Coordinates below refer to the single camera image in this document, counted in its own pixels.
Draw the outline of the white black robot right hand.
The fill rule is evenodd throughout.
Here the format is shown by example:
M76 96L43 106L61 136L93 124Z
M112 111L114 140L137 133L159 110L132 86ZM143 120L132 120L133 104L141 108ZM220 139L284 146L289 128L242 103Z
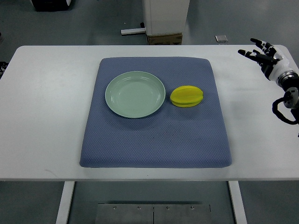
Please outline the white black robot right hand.
M270 81L278 81L283 75L289 72L295 72L290 66L290 61L284 53L275 48L269 42L261 41L255 38L250 39L262 51L238 50L238 53L254 62L260 67L262 73Z

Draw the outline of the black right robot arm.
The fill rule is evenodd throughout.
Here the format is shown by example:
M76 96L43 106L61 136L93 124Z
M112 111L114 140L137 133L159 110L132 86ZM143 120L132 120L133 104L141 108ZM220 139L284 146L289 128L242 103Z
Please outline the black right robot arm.
M278 119L289 125L299 124L299 76L294 71L287 71L277 78L277 84L284 91L284 96L272 103L272 112ZM286 118L278 109L278 105L284 103L284 106L290 109L294 120Z

